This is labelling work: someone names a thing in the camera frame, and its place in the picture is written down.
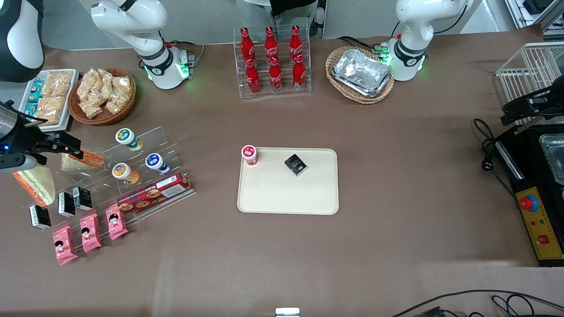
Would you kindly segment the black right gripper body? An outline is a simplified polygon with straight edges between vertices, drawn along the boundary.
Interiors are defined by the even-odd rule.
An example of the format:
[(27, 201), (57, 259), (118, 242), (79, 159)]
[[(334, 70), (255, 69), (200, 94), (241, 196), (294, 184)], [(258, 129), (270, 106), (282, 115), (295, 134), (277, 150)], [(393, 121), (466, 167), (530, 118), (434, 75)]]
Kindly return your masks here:
[(51, 135), (41, 132), (33, 126), (15, 125), (12, 129), (1, 126), (0, 154), (32, 154), (32, 153), (54, 153), (54, 143), (50, 140)]

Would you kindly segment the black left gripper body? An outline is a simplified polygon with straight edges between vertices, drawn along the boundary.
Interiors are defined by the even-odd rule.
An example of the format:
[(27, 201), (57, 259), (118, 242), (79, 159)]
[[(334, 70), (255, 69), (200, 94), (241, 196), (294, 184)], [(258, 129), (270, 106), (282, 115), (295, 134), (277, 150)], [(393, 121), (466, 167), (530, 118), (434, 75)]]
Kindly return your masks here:
[(551, 88), (542, 94), (527, 98), (529, 115), (554, 118), (564, 114), (564, 89)]

